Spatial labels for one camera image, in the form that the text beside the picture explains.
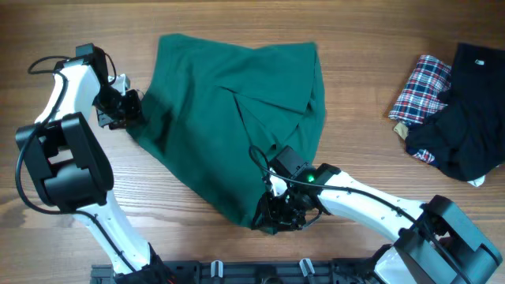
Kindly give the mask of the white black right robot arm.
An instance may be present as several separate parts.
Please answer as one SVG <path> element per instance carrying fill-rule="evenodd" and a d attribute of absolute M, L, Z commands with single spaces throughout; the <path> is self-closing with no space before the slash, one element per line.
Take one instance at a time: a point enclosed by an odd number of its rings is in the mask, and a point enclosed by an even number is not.
<path fill-rule="evenodd" d="M 366 266 L 382 283 L 486 283 L 503 262 L 493 243 L 456 203 L 428 203 L 364 185 L 335 166 L 261 166 L 263 220 L 277 230 L 308 226 L 305 213 L 350 219 L 390 241 Z"/>

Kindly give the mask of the green cloth bag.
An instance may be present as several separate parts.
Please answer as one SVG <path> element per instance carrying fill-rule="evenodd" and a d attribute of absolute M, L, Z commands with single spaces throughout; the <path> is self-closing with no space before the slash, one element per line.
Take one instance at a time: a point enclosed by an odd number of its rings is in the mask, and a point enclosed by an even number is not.
<path fill-rule="evenodd" d="M 265 187 L 249 149 L 315 158 L 325 120 L 317 46 L 162 36 L 141 108 L 128 134 L 231 222 L 252 227 Z"/>

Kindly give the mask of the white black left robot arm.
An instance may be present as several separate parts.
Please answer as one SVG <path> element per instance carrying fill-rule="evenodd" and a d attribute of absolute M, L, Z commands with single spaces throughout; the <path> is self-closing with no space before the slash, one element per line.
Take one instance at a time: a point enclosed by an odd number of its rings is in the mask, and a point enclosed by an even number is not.
<path fill-rule="evenodd" d="M 119 282 L 153 281 L 162 263 L 126 218 L 113 192 L 110 162 L 88 118 L 123 129 L 142 121 L 140 98 L 124 74 L 92 43 L 74 57 L 54 56 L 54 90 L 43 113 L 16 132 L 20 149 L 15 182 L 23 202 L 45 215 L 71 215 L 86 226 L 109 256 Z"/>

